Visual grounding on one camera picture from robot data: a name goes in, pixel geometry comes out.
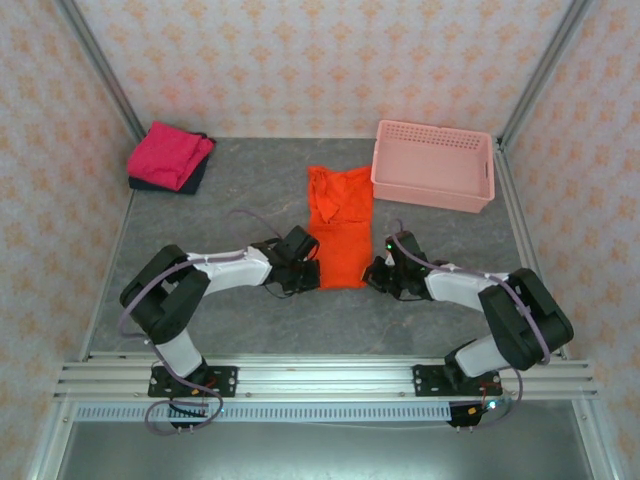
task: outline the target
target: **metal floor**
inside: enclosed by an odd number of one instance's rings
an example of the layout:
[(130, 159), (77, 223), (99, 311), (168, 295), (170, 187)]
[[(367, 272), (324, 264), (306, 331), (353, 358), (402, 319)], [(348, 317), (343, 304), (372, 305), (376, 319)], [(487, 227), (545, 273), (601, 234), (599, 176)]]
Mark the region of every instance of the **metal floor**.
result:
[(436, 423), (218, 423), (194, 435), (157, 437), (141, 423), (78, 423), (59, 478), (592, 478), (570, 402), (518, 408), (508, 427), (472, 434)]

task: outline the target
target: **orange cloth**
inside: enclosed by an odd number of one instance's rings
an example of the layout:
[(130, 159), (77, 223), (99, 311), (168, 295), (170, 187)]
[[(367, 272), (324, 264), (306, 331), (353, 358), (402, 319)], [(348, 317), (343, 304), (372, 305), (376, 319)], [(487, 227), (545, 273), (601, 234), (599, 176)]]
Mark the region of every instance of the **orange cloth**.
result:
[(361, 288), (371, 264), (371, 167), (309, 167), (309, 233), (319, 242), (320, 288)]

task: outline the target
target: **white arm segment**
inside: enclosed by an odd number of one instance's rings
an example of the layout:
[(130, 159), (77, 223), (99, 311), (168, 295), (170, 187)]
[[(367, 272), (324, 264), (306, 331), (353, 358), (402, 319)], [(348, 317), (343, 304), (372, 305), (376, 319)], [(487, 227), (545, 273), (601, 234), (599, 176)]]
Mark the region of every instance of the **white arm segment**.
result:
[(509, 363), (498, 351), (492, 335), (470, 343), (456, 353), (456, 362), (467, 377), (479, 377), (492, 370), (508, 368)]
[(202, 363), (202, 355), (185, 328), (167, 343), (156, 345), (160, 353), (180, 377), (188, 377)]
[[(243, 255), (238, 260), (231, 262), (215, 263), (216, 258), (229, 258)], [(271, 272), (271, 264), (267, 257), (257, 248), (247, 247), (246, 252), (216, 253), (213, 255), (201, 255), (199, 253), (188, 253), (187, 258), (206, 258), (213, 263), (199, 263), (195, 268), (204, 272), (211, 280), (204, 295), (226, 290), (227, 288), (240, 287), (242, 285), (261, 285)]]
[[(443, 267), (455, 267), (446, 264)], [(501, 280), (509, 277), (508, 273), (492, 274)], [(487, 278), (480, 278), (466, 273), (439, 272), (433, 270), (425, 278), (429, 294), (434, 300), (448, 301), (483, 311), (478, 294), (487, 287), (495, 285)], [(478, 377), (492, 370), (509, 367), (496, 346), (492, 335), (476, 340), (456, 353), (458, 365), (468, 377)]]
[[(216, 258), (236, 256), (240, 258), (230, 262), (215, 263)], [(194, 267), (209, 277), (210, 283), (204, 295), (242, 285), (261, 285), (271, 271), (267, 257), (253, 247), (248, 247), (246, 252), (239, 250), (213, 255), (187, 254), (189, 260), (203, 257), (211, 260), (212, 263), (199, 263)], [(186, 328), (176, 337), (156, 347), (173, 371), (183, 378), (189, 376), (202, 363), (202, 355), (191, 341)]]
[[(444, 268), (455, 267), (452, 263), (442, 265)], [(493, 273), (492, 275), (506, 280), (508, 273)], [(434, 300), (453, 302), (482, 312), (482, 305), (478, 293), (495, 282), (486, 278), (468, 275), (466, 273), (439, 272), (433, 270), (424, 279), (429, 295)]]

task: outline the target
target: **black mounting plate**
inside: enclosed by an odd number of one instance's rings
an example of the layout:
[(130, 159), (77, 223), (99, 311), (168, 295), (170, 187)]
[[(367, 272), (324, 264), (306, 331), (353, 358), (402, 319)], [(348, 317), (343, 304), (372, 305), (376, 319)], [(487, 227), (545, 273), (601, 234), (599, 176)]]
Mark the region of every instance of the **black mounting plate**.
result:
[[(236, 396), (238, 386), (238, 367), (217, 367), (208, 366), (205, 375), (206, 382), (211, 383), (211, 389), (218, 392), (222, 397), (229, 398)], [(149, 381), (149, 397), (152, 398), (186, 398), (202, 397), (203, 393), (193, 394), (193, 389), (184, 386), (175, 380), (167, 369), (163, 366), (151, 369), (151, 380)]]
[(444, 372), (444, 365), (414, 365), (413, 388), (416, 397), (479, 397), (484, 393), (489, 397), (502, 395), (500, 381), (494, 382), (497, 372), (487, 372), (472, 378), (458, 389), (454, 389)]

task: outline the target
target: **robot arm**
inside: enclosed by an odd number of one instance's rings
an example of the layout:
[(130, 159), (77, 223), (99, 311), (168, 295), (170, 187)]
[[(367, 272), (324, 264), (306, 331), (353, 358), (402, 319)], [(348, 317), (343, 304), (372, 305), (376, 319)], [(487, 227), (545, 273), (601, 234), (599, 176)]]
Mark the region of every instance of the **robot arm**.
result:
[(120, 303), (129, 306), (158, 275), (178, 263), (193, 262), (151, 289), (133, 308), (131, 316), (178, 376), (204, 384), (207, 364), (187, 331), (200, 300), (243, 285), (279, 283), (287, 295), (318, 288), (318, 261), (308, 258), (317, 246), (318, 241), (299, 226), (283, 239), (255, 243), (230, 253), (185, 253), (176, 245), (169, 245), (123, 290)]
[[(396, 235), (403, 249), (424, 262), (413, 234)], [(364, 280), (382, 293), (400, 300), (404, 290), (430, 301), (449, 301), (485, 314), (491, 335), (462, 346), (445, 357), (451, 383), (461, 385), (471, 378), (506, 367), (527, 370), (541, 361), (543, 350), (531, 326), (513, 299), (492, 278), (508, 284), (528, 308), (550, 351), (573, 338), (573, 328), (536, 274), (526, 268), (513, 273), (484, 277), (455, 271), (448, 262), (435, 261), (430, 269), (409, 258), (392, 237), (386, 240), (387, 258), (376, 257)]]

